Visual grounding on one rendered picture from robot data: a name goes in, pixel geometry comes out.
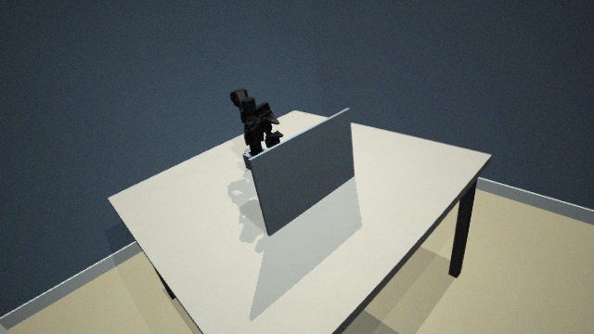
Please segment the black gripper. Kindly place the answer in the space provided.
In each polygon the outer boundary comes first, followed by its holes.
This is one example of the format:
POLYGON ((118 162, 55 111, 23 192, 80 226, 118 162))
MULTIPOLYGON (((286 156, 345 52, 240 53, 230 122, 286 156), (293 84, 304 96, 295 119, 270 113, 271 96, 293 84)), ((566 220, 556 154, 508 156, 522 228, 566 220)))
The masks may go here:
POLYGON ((254 107, 255 117, 252 118, 252 122, 259 122, 261 123, 259 126, 260 133, 265 133, 265 144, 267 148, 271 148, 276 144, 280 143, 279 138, 284 136, 281 132, 272 131, 272 124, 279 124, 278 119, 273 114, 272 110, 269 107, 267 102, 262 102, 261 104, 254 107), (261 116, 260 116, 261 115, 261 116))

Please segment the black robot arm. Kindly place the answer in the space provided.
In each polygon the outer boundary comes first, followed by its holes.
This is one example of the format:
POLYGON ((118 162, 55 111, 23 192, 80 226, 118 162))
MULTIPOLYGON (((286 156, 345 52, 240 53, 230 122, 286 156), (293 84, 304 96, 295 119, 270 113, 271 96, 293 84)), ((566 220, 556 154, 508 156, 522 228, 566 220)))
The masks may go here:
POLYGON ((246 145, 250 146, 249 154, 255 156, 263 152, 261 142, 264 141, 264 134, 261 134, 259 129, 261 123, 252 122, 252 118, 255 117, 253 109, 256 107, 254 97, 248 97, 245 89, 232 92, 230 97, 234 105, 239 108, 241 121, 245 124, 244 140, 246 145))

